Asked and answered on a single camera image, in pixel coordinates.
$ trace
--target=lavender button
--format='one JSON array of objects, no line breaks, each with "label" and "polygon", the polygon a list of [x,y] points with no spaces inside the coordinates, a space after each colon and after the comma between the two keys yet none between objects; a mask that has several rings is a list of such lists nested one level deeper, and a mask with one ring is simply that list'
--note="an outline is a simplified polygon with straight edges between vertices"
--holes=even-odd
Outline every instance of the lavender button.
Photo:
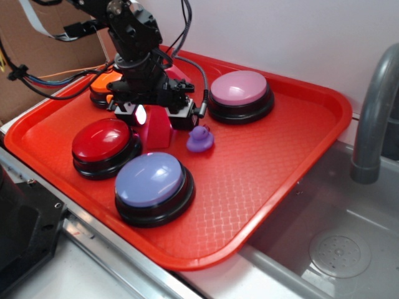
[{"label": "lavender button", "polygon": [[115,191],[128,206],[151,207],[170,198],[181,186],[179,161],[166,153],[143,154],[118,173]]}]

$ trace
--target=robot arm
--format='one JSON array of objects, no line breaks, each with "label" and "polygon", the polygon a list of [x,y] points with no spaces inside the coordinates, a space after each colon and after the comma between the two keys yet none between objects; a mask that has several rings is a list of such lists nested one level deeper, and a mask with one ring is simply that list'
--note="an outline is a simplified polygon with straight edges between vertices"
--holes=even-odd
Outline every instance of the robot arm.
[{"label": "robot arm", "polygon": [[[33,0],[41,5],[60,0]],[[127,105],[159,105],[167,108],[171,124],[178,130],[192,130],[198,124],[195,104],[186,93],[194,86],[185,80],[170,79],[165,69],[172,59],[159,48],[162,37],[155,18],[145,9],[132,10],[129,0],[68,0],[94,20],[65,27],[67,40],[93,34],[107,27],[117,50],[114,71],[121,73],[119,81],[110,82],[107,88],[113,96],[117,112],[126,120]]]}]

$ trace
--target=red button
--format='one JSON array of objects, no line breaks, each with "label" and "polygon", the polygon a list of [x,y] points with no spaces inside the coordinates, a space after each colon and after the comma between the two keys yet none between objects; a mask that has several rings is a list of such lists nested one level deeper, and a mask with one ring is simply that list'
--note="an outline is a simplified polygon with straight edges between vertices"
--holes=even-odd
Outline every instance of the red button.
[{"label": "red button", "polygon": [[86,126],[72,142],[72,152],[85,162],[97,162],[115,156],[130,139],[128,125],[118,119],[99,120]]}]

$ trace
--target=pink button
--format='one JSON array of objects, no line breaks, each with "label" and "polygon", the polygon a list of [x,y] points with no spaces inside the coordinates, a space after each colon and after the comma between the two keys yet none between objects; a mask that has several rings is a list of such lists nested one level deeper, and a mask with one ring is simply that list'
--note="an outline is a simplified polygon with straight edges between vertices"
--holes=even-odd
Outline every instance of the pink button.
[{"label": "pink button", "polygon": [[250,104],[260,99],[267,89],[266,79],[250,70],[238,70],[217,78],[211,86],[215,101],[227,106]]}]

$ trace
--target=sink drain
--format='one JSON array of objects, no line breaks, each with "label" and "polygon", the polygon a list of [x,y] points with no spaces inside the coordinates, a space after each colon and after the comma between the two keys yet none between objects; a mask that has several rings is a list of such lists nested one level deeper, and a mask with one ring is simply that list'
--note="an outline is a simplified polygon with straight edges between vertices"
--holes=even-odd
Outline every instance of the sink drain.
[{"label": "sink drain", "polygon": [[337,278],[357,276],[371,261],[367,243],[345,229],[320,232],[310,243],[309,253],[320,271]]}]

